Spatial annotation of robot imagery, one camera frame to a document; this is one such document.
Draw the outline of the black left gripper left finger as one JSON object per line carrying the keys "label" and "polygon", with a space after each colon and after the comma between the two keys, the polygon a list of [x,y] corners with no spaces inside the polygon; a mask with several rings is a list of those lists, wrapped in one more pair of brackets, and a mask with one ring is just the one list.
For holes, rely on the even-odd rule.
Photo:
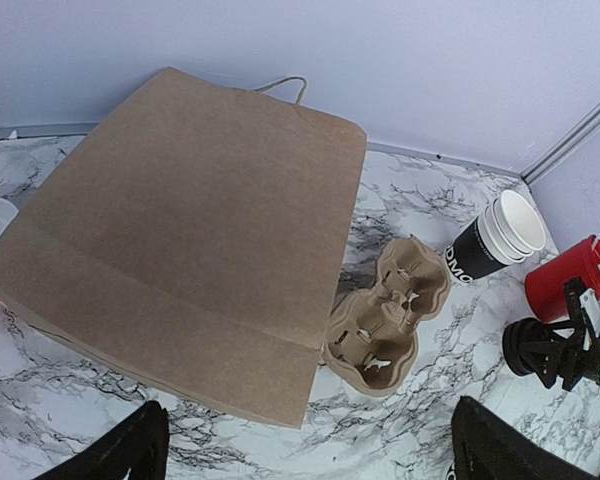
{"label": "black left gripper left finger", "polygon": [[167,411],[148,401],[81,453],[37,479],[165,479]]}

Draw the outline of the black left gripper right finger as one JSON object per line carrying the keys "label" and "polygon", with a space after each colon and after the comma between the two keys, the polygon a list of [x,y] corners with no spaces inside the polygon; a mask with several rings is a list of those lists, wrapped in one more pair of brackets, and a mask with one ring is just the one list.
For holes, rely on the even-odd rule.
{"label": "black left gripper right finger", "polygon": [[457,479],[600,479],[540,448],[470,396],[451,420]]}

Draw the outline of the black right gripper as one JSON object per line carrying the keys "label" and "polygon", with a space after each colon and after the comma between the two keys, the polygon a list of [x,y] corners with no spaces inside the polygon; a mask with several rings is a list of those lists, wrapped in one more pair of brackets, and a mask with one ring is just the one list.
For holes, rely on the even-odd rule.
{"label": "black right gripper", "polygon": [[564,296],[570,338],[574,337],[583,350],[559,344],[526,344],[524,362],[547,389],[561,379],[561,388],[571,391],[583,378],[600,381],[600,344],[594,347],[600,339],[600,305],[595,291],[581,278],[564,284]]}

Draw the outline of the black coffee cup lid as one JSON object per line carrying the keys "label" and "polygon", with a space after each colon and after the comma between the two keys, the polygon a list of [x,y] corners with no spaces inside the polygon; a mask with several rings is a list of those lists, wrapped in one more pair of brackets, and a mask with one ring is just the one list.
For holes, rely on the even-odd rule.
{"label": "black coffee cup lid", "polygon": [[502,337],[502,347],[509,369],[517,376],[542,372],[548,362],[546,351],[532,347],[532,344],[551,341],[550,331],[534,318],[525,318],[507,326]]}

